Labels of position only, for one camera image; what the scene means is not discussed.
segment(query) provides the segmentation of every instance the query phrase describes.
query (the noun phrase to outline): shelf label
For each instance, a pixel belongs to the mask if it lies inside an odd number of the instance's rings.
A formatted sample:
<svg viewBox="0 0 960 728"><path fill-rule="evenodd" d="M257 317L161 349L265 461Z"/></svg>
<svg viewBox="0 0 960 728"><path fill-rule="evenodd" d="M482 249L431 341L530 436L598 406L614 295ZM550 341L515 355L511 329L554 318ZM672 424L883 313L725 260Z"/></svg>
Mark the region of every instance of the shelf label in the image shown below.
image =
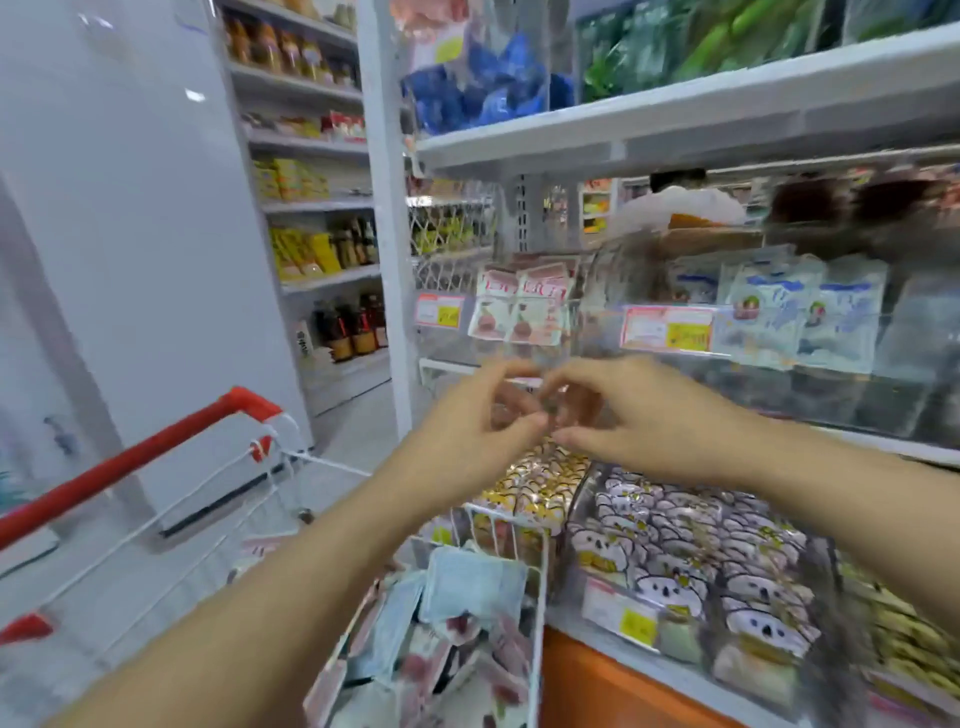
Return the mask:
<svg viewBox="0 0 960 728"><path fill-rule="evenodd" d="M460 314L464 310L464 296L438 296L421 293L417 297L414 323L423 327L460 328Z"/></svg>
<svg viewBox="0 0 960 728"><path fill-rule="evenodd" d="M581 614L633 643L653 648L657 642L657 609L621 594L602 579L587 579Z"/></svg>
<svg viewBox="0 0 960 728"><path fill-rule="evenodd" d="M712 308L632 305L623 313L620 348L640 352L709 352Z"/></svg>

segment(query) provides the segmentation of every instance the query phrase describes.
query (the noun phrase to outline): food packet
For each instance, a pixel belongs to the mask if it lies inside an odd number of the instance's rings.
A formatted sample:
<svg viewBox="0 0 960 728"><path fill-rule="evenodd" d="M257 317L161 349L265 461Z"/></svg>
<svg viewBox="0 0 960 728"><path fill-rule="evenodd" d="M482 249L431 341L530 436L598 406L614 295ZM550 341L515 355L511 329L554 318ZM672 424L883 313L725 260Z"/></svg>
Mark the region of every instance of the food packet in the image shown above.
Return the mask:
<svg viewBox="0 0 960 728"><path fill-rule="evenodd" d="M714 327L714 350L739 364L793 368L805 313L824 270L824 262L813 255L770 266L742 266L731 286L733 311L718 317Z"/></svg>
<svg viewBox="0 0 960 728"><path fill-rule="evenodd" d="M801 336L797 356L808 367L868 375L874 368L889 266L845 255L827 266Z"/></svg>

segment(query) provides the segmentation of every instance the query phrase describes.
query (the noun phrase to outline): brown bottle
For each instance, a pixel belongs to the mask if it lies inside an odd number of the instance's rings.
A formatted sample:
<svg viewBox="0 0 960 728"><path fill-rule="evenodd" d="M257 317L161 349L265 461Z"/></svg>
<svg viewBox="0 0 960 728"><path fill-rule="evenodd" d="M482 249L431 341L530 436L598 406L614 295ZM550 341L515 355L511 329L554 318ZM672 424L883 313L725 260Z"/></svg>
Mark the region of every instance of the brown bottle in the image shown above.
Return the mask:
<svg viewBox="0 0 960 728"><path fill-rule="evenodd" d="M334 361L348 361L353 358L353 343L346 323L342 322L339 316L318 309L314 315L314 322L321 341L330 349L330 355Z"/></svg>
<svg viewBox="0 0 960 728"><path fill-rule="evenodd" d="M373 333L370 312L366 308L360 308L353 321L353 350L360 356L375 352L376 336Z"/></svg>

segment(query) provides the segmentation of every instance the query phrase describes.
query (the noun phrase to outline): store shelf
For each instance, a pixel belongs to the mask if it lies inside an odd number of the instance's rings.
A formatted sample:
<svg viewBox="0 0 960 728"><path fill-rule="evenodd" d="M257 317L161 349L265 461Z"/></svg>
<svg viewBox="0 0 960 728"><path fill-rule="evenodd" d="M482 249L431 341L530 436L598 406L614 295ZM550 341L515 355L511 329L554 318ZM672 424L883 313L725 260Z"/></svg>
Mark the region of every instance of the store shelf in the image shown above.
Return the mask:
<svg viewBox="0 0 960 728"><path fill-rule="evenodd" d="M346 28L328 20L314 20L301 15L299 12L287 10L276 3L265 2L264 0L221 0L220 4L232 10L249 12L271 20L278 19L299 30L313 31L310 34L311 36L334 43L342 48L355 49L357 45L356 35Z"/></svg>
<svg viewBox="0 0 960 728"><path fill-rule="evenodd" d="M293 76L281 76L261 68L251 68L240 63L231 63L230 76L237 91L256 92L260 95L285 96L290 93L301 95L322 96L340 101L350 101L355 104L363 103L363 92L356 88L317 84L306 79Z"/></svg>
<svg viewBox="0 0 960 728"><path fill-rule="evenodd" d="M373 197L343 197L331 200L308 200L302 203L265 203L263 211L268 215L291 212L336 212L338 210L373 209Z"/></svg>
<svg viewBox="0 0 960 728"><path fill-rule="evenodd" d="M960 121L953 23L424 139L434 174L580 179L925 144Z"/></svg>
<svg viewBox="0 0 960 728"><path fill-rule="evenodd" d="M547 607L546 621L568 637L592 647L618 663L710 708L747 728L808 728L807 718L793 723L709 680L701 672L637 647L580 616L583 601L577 581L566 579L558 597Z"/></svg>
<svg viewBox="0 0 960 728"><path fill-rule="evenodd" d="M367 145L358 141L328 141L306 136L289 136L278 132L252 131L247 134L252 147L258 149L293 149L298 152L314 152L323 155L368 157Z"/></svg>
<svg viewBox="0 0 960 728"><path fill-rule="evenodd" d="M452 354L449 358L457 359L456 361L425 356L420 359L420 371L448 372L457 375L469 375L475 372L478 367L478 364L475 363L476 355L463 345L458 345L453 349L444 353ZM537 388L542 384L542 380L527 378L520 383L527 387ZM872 435L866 432L854 432L835 427L817 426L817 429L864 448L878 449L934 465L960 468L960 449L940 448L935 445L901 440L896 437L884 437L883 435Z"/></svg>
<svg viewBox="0 0 960 728"><path fill-rule="evenodd" d="M420 195L418 197L407 198L408 207L445 207L492 204L492 197L433 197L432 195Z"/></svg>
<svg viewBox="0 0 960 728"><path fill-rule="evenodd" d="M307 291L316 291L321 288L328 288L331 285L340 283L349 283L352 280L375 279L380 277L379 265L364 265L359 268L350 268L343 273L335 273L332 276L324 276L321 279L310 280L304 283L284 283L283 292L305 293Z"/></svg>

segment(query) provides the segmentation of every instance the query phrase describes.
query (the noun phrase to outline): red cart handle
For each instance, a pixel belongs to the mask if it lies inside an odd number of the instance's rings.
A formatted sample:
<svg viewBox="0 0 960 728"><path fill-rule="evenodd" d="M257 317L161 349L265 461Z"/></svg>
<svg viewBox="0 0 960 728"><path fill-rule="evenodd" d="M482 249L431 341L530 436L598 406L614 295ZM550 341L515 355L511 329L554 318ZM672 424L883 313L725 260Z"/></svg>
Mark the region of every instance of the red cart handle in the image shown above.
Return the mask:
<svg viewBox="0 0 960 728"><path fill-rule="evenodd" d="M233 387L212 404L164 427L156 435L114 455L99 465L67 480L49 493L25 503L0 518L0 550L27 536L86 500L90 500L160 455L199 435L226 417L244 412L264 423L283 412L277 405L244 387ZM262 449L252 448L256 460L270 450L270 436L260 439Z"/></svg>

